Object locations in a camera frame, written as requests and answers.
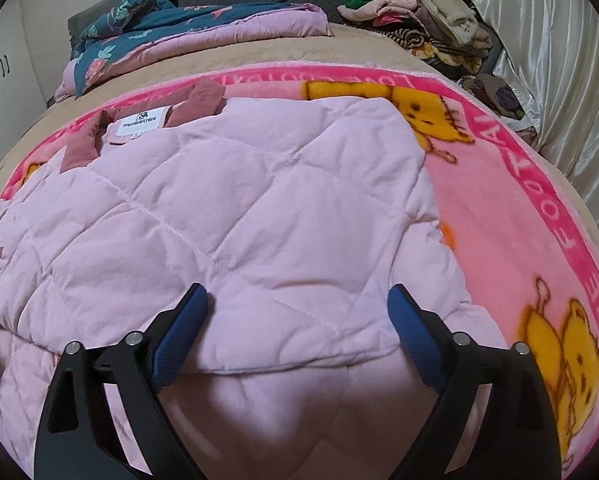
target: cartoon bear print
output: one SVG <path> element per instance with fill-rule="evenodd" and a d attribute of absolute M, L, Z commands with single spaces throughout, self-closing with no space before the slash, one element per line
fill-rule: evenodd
<path fill-rule="evenodd" d="M 541 277 L 535 279 L 535 290 L 537 301 L 525 309 L 521 338 L 531 348 L 547 386 L 561 457 L 568 466 L 571 441 L 591 416 L 599 394 L 599 346 L 579 300 L 569 300 L 557 331 L 545 317 L 551 294 Z"/>
<path fill-rule="evenodd" d="M 457 164 L 457 157 L 433 144 L 433 139 L 443 142 L 464 142 L 473 144 L 475 139 L 463 131 L 457 112 L 454 112 L 445 99 L 437 94 L 393 88 L 393 104 L 404 116 L 415 133 L 415 138 L 426 153 L 439 156 Z"/>
<path fill-rule="evenodd" d="M 415 138 L 426 153 L 457 164 L 457 157 L 433 144 L 433 139 L 443 142 L 473 144 L 475 139 L 464 132 L 461 113 L 449 105 L 449 100 L 430 92 L 387 86 L 378 83 L 346 83 L 331 81 L 307 81 L 307 100 L 336 96 L 382 97 L 393 103 L 413 128 Z"/>

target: white satin curtain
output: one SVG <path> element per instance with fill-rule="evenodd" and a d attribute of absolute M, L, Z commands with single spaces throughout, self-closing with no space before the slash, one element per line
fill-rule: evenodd
<path fill-rule="evenodd" d="M 539 135 L 534 148 L 566 175 L 599 228 L 599 15 L 589 0 L 474 0 L 502 39 L 495 74 Z"/>

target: pink blanket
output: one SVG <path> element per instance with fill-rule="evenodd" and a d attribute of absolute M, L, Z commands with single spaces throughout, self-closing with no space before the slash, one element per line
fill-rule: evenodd
<path fill-rule="evenodd" d="M 200 77 L 133 92 L 105 107 L 133 104 Z M 523 339 L 537 357 L 553 402 L 564 474 L 571 471 L 599 435 L 599 254 L 537 155 L 488 110 L 436 76 L 285 62 L 204 77 L 226 85 L 229 98 L 353 95 L 382 97 L 399 109 L 427 153 L 444 240 L 472 300 L 486 307 L 508 344 Z M 2 198 L 19 189 L 32 160 L 49 160 L 91 115 L 38 146 Z"/>
<path fill-rule="evenodd" d="M 46 386 L 31 373 L 48 377 L 72 340 L 144 330 L 193 282 L 212 314 L 162 399 L 211 479 L 389 476 L 435 399 L 388 318 L 396 283 L 452 331 L 505 346 L 441 243 L 425 153 L 385 99 L 229 98 L 62 172 L 72 145 L 0 201 L 0 327 L 26 342 L 0 354 L 16 386 L 0 381 L 0 413 L 27 414 L 0 438 L 25 466 Z M 124 410 L 113 418 L 141 467 Z M 361 434 L 377 448 L 366 456 Z"/>

